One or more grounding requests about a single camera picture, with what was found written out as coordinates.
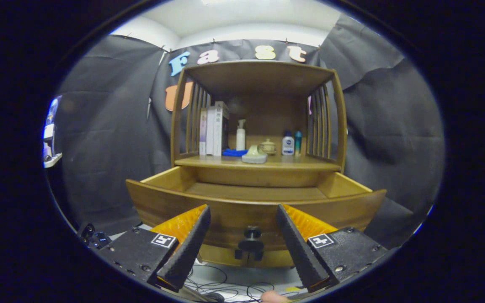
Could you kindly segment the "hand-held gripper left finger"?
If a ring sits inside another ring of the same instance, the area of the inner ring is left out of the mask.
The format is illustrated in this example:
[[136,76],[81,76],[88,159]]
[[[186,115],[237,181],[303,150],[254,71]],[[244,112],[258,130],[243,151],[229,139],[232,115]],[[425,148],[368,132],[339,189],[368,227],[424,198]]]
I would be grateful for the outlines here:
[[185,284],[211,222],[200,205],[151,229],[133,228],[100,249],[99,255],[127,276],[178,292]]

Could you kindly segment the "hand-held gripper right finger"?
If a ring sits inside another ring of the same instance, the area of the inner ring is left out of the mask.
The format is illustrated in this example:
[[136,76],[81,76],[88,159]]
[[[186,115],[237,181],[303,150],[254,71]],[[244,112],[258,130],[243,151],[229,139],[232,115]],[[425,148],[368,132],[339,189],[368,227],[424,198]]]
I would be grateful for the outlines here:
[[309,293],[362,274],[388,253],[354,227],[335,228],[290,205],[278,205],[276,223]]

